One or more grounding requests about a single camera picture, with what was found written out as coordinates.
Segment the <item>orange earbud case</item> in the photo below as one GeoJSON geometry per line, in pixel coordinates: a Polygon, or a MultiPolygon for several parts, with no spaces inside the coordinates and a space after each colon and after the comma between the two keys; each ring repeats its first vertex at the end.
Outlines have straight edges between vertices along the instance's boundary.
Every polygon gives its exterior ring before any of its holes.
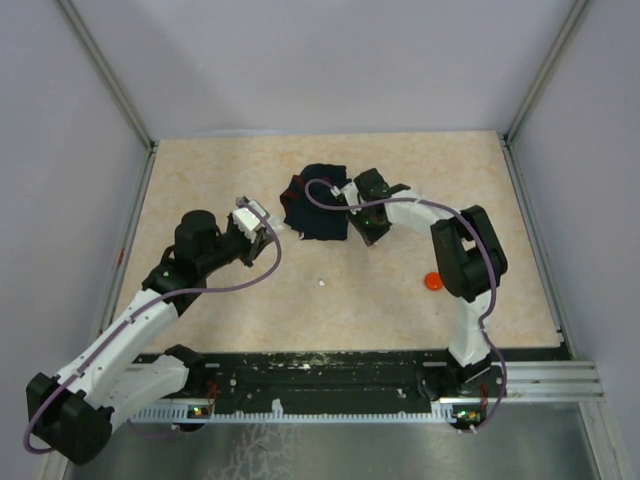
{"type": "Polygon", "coordinates": [[[439,291],[444,287],[443,281],[436,271],[429,272],[425,275],[424,284],[430,291],[439,291]]]}

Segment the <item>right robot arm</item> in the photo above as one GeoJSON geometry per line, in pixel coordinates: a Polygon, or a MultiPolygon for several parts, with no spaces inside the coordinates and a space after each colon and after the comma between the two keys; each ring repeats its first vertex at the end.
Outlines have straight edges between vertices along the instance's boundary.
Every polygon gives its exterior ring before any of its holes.
{"type": "Polygon", "coordinates": [[[486,210],[474,205],[456,211],[428,201],[404,184],[388,185],[375,168],[336,188],[334,195],[351,208],[348,219],[368,246],[394,225],[432,240],[437,273],[456,299],[448,352],[457,364],[447,370],[447,384],[458,395],[473,393],[482,383],[478,366],[491,352],[486,324],[496,306],[501,276],[508,270],[486,210]]]}

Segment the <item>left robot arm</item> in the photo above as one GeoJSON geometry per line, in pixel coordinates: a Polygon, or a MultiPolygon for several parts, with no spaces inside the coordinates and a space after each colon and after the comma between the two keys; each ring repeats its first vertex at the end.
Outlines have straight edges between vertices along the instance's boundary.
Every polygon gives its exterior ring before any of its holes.
{"type": "Polygon", "coordinates": [[[58,452],[83,465],[139,411],[180,391],[201,394],[208,373],[202,356],[187,347],[171,347],[146,367],[132,363],[200,295],[212,293],[212,273],[234,261],[250,267],[266,246],[279,243],[275,220],[246,197],[224,230],[208,211],[184,214],[172,245],[121,315],[56,374],[39,373],[28,383],[24,449],[34,455],[58,452]]]}

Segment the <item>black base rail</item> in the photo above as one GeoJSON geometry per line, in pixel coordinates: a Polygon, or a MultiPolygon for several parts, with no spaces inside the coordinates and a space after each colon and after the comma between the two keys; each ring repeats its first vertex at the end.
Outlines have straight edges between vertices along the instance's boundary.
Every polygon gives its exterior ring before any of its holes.
{"type": "Polygon", "coordinates": [[[505,384],[497,361],[461,367],[445,350],[206,353],[171,399],[213,402],[219,414],[428,413],[438,400],[479,403],[505,384]]]}

